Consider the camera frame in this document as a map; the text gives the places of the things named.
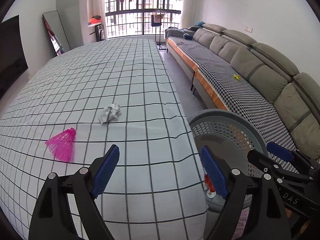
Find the grey perforated laundry basket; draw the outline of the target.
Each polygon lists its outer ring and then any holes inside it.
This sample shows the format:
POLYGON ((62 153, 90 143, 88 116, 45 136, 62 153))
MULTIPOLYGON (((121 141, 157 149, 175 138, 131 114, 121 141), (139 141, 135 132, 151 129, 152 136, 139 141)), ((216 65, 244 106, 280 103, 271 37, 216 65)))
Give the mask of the grey perforated laundry basket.
POLYGON ((230 169, 237 169, 260 187, 263 171, 248 161, 251 150, 269 157, 266 142, 260 132, 243 117, 218 109, 207 109, 188 120, 199 153, 207 146, 230 169))

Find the black television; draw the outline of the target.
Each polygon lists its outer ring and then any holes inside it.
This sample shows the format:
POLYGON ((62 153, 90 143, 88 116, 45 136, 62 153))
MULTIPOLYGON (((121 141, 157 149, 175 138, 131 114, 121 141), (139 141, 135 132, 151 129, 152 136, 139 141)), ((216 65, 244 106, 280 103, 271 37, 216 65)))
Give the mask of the black television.
POLYGON ((20 35, 19 16, 1 23, 0 32, 0 96, 28 69, 20 35))

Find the orange bag on shelf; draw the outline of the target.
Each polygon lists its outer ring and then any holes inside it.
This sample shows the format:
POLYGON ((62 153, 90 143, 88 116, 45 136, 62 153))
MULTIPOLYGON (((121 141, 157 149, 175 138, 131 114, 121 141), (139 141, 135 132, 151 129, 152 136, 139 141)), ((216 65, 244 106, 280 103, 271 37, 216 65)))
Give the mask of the orange bag on shelf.
POLYGON ((101 23, 101 22, 102 22, 102 20, 101 20, 100 15, 95 15, 88 20, 89 25, 93 25, 93 24, 97 24, 97 23, 101 23))

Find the leaning floor mirror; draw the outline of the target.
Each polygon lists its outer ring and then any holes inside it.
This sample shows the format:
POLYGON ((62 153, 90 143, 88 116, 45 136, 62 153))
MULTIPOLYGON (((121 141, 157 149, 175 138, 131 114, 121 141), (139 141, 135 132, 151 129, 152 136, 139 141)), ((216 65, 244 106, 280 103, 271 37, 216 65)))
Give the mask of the leaning floor mirror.
POLYGON ((57 55, 62 55, 71 50, 59 12, 57 10, 42 14, 44 26, 57 55))

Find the magenta plastic mesh cone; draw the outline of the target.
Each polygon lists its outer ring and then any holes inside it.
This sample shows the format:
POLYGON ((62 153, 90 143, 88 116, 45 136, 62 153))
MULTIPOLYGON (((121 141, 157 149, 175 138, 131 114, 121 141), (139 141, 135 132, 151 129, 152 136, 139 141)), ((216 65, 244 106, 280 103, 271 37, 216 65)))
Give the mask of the magenta plastic mesh cone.
POLYGON ((65 163, 71 161, 75 134, 76 130, 69 128, 45 142, 45 145, 55 159, 65 163))

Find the black clothes stand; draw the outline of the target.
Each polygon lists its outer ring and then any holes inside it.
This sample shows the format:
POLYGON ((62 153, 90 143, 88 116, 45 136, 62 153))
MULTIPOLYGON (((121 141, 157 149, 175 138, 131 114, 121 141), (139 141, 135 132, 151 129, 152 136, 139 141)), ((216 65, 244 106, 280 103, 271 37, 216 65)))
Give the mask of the black clothes stand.
POLYGON ((151 26, 156 28, 155 42, 156 42, 159 50, 165 50, 165 48, 162 47, 162 43, 161 43, 161 28, 162 28, 163 16, 164 16, 164 14, 161 9, 157 9, 157 10, 153 11, 151 14, 151 26))

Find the grey sectional sofa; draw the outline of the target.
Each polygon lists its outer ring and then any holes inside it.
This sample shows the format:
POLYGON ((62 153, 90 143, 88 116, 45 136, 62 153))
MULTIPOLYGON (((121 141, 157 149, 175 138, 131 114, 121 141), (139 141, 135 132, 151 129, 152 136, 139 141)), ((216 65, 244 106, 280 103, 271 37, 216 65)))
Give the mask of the grey sectional sofa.
POLYGON ((319 84, 285 55, 214 24, 170 27, 165 39, 208 108, 234 112, 266 142, 319 159, 319 84))

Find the small yellow toy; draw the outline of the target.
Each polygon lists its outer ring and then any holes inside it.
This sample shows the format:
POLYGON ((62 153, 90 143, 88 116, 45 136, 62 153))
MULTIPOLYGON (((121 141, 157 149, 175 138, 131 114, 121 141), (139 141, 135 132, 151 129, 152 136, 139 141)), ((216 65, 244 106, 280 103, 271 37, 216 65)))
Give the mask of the small yellow toy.
POLYGON ((240 80, 241 80, 241 77, 240 77, 239 75, 235 75, 235 74, 233 74, 233 77, 234 77, 236 80, 238 80, 238 81, 240 81, 240 80))

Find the red plastic bag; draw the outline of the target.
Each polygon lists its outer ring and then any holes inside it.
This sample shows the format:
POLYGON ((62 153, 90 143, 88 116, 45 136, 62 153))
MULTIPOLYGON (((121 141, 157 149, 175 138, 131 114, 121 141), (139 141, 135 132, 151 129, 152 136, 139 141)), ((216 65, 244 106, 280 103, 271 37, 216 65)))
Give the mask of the red plastic bag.
POLYGON ((227 192, 226 178, 219 167, 218 157, 209 157, 205 160, 204 169, 206 172, 206 184, 210 192, 216 192, 223 195, 227 192))

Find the white round jar lid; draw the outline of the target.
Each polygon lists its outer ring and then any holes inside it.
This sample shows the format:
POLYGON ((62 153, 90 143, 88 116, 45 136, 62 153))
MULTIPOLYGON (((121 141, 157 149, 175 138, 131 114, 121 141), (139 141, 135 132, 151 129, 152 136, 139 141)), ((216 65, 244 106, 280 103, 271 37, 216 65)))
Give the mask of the white round jar lid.
POLYGON ((211 191, 210 189, 208 189, 206 191, 206 197, 209 198, 209 199, 213 199, 214 197, 216 196, 216 192, 215 191, 211 191))

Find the crumpled grey paper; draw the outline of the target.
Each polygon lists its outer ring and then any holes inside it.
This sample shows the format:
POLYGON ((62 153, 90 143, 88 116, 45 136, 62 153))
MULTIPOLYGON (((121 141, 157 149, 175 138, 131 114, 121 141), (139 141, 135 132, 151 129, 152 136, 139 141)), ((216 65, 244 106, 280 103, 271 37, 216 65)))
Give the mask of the crumpled grey paper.
POLYGON ((120 106, 117 103, 112 103, 99 111, 98 120, 103 125, 112 120, 117 120, 120 115, 120 106))

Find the houndstooth sofa cover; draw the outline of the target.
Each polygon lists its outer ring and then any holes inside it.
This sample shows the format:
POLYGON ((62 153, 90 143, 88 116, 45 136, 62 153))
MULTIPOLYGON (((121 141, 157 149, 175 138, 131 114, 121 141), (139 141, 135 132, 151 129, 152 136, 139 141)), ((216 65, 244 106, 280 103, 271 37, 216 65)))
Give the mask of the houndstooth sofa cover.
POLYGON ((205 28, 168 28, 165 40, 167 50, 208 107, 233 112, 253 124, 266 142, 296 150, 274 106, 288 85, 285 77, 252 54, 248 46, 205 28))

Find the checkered white tablecloth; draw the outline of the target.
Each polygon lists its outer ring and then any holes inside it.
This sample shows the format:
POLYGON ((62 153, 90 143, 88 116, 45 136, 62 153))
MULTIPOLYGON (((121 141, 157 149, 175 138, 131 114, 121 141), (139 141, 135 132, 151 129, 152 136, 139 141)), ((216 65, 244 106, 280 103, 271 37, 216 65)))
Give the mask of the checkered white tablecloth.
POLYGON ((1 118, 1 209, 28 238, 48 174, 74 174, 117 145, 120 158, 96 204, 116 239, 203 239, 203 170, 190 126, 152 40, 73 49, 43 66, 1 118), (121 115, 101 124, 117 103, 121 115), (45 142, 76 130, 71 161, 45 142))

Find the window security grille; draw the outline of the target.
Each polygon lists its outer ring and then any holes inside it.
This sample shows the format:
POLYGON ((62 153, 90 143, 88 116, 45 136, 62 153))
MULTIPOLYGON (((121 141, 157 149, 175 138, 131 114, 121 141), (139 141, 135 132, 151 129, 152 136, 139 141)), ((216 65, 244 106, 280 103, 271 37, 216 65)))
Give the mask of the window security grille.
POLYGON ((161 35, 169 27, 181 26, 183 0, 104 0, 108 38, 154 35, 151 14, 163 11, 161 35))

